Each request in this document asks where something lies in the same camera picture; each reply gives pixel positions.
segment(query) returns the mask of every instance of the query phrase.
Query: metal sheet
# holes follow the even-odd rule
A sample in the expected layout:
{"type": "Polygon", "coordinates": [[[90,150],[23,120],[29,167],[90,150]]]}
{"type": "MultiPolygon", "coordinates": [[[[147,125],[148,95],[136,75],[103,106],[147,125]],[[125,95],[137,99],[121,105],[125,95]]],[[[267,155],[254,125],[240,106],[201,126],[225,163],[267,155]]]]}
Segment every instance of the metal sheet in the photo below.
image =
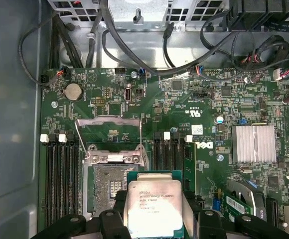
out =
{"type": "MultiPolygon", "coordinates": [[[[0,0],[0,239],[27,239],[37,230],[35,141],[40,99],[36,85],[18,61],[17,44],[21,34],[47,16],[45,2],[0,0]]],[[[34,76],[48,59],[48,52],[42,51],[49,46],[46,30],[48,27],[36,31],[23,46],[34,76]]]]}

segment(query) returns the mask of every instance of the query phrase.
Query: label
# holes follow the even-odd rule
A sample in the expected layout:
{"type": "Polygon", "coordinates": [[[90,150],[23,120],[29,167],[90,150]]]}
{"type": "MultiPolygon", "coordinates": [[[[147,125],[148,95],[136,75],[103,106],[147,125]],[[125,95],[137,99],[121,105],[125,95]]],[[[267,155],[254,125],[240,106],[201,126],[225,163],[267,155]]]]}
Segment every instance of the label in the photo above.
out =
{"type": "Polygon", "coordinates": [[[203,135],[203,125],[196,124],[191,126],[192,135],[203,135]]]}
{"type": "Polygon", "coordinates": [[[229,198],[228,196],[226,196],[226,202],[228,205],[230,205],[232,208],[234,208],[239,213],[241,213],[241,214],[245,213],[244,206],[239,204],[238,202],[234,201],[232,198],[229,198]]]}

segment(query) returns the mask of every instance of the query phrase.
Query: white sticker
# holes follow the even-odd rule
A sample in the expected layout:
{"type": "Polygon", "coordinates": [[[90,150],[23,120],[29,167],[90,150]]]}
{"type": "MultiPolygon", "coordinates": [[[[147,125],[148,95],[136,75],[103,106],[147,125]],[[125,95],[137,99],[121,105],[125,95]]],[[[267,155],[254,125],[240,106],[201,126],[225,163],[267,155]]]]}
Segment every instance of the white sticker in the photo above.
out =
{"type": "Polygon", "coordinates": [[[203,135],[203,125],[196,124],[191,126],[192,135],[203,135]]]}

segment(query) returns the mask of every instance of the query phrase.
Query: chip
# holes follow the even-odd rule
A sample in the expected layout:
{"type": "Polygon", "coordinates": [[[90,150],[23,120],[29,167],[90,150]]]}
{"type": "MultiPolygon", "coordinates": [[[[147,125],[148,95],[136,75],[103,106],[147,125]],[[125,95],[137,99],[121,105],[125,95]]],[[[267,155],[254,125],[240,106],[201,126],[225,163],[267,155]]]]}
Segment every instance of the chip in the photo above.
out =
{"type": "Polygon", "coordinates": [[[231,86],[222,86],[221,87],[222,97],[230,97],[231,96],[231,86]]]}
{"type": "Polygon", "coordinates": [[[280,92],[279,91],[273,91],[273,96],[274,96],[274,98],[277,98],[277,97],[279,97],[281,94],[280,94],[280,92]]]}
{"type": "Polygon", "coordinates": [[[279,186],[279,177],[278,176],[269,176],[269,187],[276,188],[279,186]]]}
{"type": "Polygon", "coordinates": [[[182,91],[182,81],[172,81],[173,91],[182,91]]]}

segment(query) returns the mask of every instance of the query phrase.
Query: silver heatsink fins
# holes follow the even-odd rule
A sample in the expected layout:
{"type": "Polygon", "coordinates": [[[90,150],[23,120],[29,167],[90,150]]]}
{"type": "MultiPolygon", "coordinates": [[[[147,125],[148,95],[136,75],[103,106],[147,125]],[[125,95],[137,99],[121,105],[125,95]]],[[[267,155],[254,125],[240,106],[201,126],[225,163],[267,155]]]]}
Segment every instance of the silver heatsink fins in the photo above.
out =
{"type": "Polygon", "coordinates": [[[233,126],[233,162],[276,162],[273,125],[233,126]]]}

